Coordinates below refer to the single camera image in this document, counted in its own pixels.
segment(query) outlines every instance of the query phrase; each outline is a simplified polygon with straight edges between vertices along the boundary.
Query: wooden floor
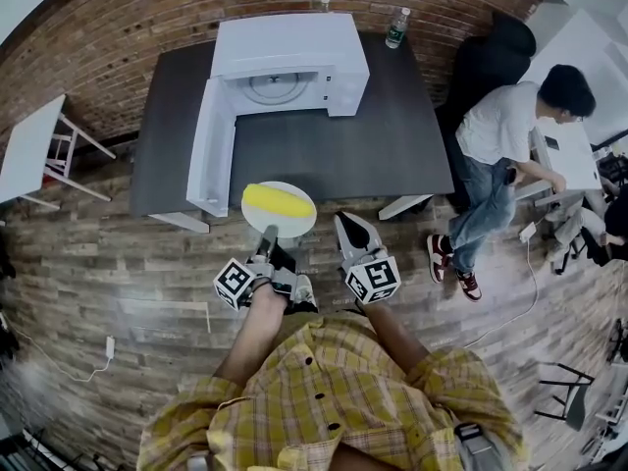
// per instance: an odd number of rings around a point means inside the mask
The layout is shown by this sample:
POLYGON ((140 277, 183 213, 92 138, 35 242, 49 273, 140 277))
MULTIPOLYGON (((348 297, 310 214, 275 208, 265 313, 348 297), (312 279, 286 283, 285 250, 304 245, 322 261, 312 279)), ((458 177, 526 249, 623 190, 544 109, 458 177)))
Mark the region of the wooden floor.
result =
MULTIPOLYGON (((232 344, 243 314, 217 299, 212 279, 230 257, 243 259, 257 240, 238 212, 212 220, 209 235, 131 218, 130 171, 127 158, 80 179, 112 195, 110 203, 52 185, 43 196, 60 200, 61 211, 17 204, 5 215, 3 231, 19 273, 1 284, 13 327, 82 378, 103 366, 105 338, 113 335, 116 357, 109 370, 89 384, 73 382, 20 337, 19 361, 0 374, 2 404, 21 412, 33 430, 45 428, 47 443, 69 458, 99 453, 114 468, 124 463, 128 469, 134 467, 146 421, 180 386, 211 374, 232 344)), ((319 205, 318 222, 295 258, 311 276, 323 312, 352 300, 337 272, 333 213, 342 208, 375 221, 386 203, 319 205)), ((390 305, 431 347, 463 346, 526 311, 535 287, 526 247, 516 235, 537 214, 521 204, 507 232, 486 244, 477 266, 484 299, 477 304, 462 296, 452 277, 442 287, 430 279, 425 237, 446 229, 453 215, 443 200, 418 216, 377 223, 403 279, 390 305)), ((553 471, 577 461, 579 435, 533 414, 536 406, 550 408, 550 391, 538 385, 539 362, 561 361, 606 375, 606 340, 615 316, 626 316, 628 285, 620 287, 618 262, 600 269, 585 259, 557 277, 544 255, 543 243, 533 238, 530 261, 540 287, 536 307, 473 349, 495 373, 524 424, 534 468, 546 464, 553 471)), ((623 277, 628 279, 628 271, 623 277)), ((602 388, 593 390, 592 409, 602 397, 602 388)))

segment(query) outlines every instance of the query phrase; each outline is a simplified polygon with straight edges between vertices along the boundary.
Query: blue jeans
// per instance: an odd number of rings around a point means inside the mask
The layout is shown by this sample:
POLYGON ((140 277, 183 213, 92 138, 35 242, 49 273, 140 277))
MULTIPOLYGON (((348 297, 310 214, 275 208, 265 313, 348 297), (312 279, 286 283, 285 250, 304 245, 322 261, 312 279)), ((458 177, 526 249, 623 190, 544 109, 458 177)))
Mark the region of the blue jeans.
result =
POLYGON ((484 164, 464 157, 467 179, 462 180, 469 194, 471 207, 449 221, 449 242, 453 248, 453 267, 460 272, 473 272, 475 257, 484 239, 508 227, 514 217, 514 186, 504 183, 509 159, 484 164))

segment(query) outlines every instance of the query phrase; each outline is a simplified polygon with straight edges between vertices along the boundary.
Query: man in white t-shirt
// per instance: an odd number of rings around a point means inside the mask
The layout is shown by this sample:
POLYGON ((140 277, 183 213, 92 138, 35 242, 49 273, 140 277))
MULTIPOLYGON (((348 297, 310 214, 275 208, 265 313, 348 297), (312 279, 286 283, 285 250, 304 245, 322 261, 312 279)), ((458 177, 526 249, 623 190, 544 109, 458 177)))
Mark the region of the man in white t-shirt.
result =
POLYGON ((532 82, 507 85, 487 94, 465 116, 456 132, 471 207, 449 223, 449 235, 430 235, 430 272, 441 283, 449 261, 464 294, 482 298, 475 258, 488 235, 505 229, 515 211, 514 186, 524 174, 565 190, 565 178, 530 159, 530 131, 541 117, 559 124, 593 114, 596 99, 582 73, 556 65, 539 87, 532 82))

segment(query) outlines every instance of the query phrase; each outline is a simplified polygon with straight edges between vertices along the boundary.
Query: red and white sneaker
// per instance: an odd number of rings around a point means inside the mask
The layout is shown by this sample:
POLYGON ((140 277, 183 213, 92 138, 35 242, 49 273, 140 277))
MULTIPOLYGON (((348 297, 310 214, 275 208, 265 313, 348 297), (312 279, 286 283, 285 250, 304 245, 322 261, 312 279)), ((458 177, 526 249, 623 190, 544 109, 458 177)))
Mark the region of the red and white sneaker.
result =
POLYGON ((470 272, 468 274, 462 274, 460 271, 456 270, 455 275, 458 278, 458 282, 460 283, 464 296, 472 302, 480 301, 482 298, 482 291, 475 279, 475 273, 470 272))
POLYGON ((449 264, 451 255, 441 249, 444 235, 428 235, 428 253, 430 253, 430 275, 432 280, 439 284, 445 278, 445 268, 449 264))

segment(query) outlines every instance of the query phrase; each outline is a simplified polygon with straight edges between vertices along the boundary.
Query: black hair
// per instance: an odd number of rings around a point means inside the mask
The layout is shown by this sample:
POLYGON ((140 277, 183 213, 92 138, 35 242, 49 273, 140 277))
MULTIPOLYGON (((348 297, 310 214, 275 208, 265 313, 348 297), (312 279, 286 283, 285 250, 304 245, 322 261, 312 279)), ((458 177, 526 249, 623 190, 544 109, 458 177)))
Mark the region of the black hair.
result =
POLYGON ((549 70, 539 97, 551 108, 569 110, 575 117, 590 117, 596 109, 596 98, 585 76, 570 65, 556 65, 549 70))

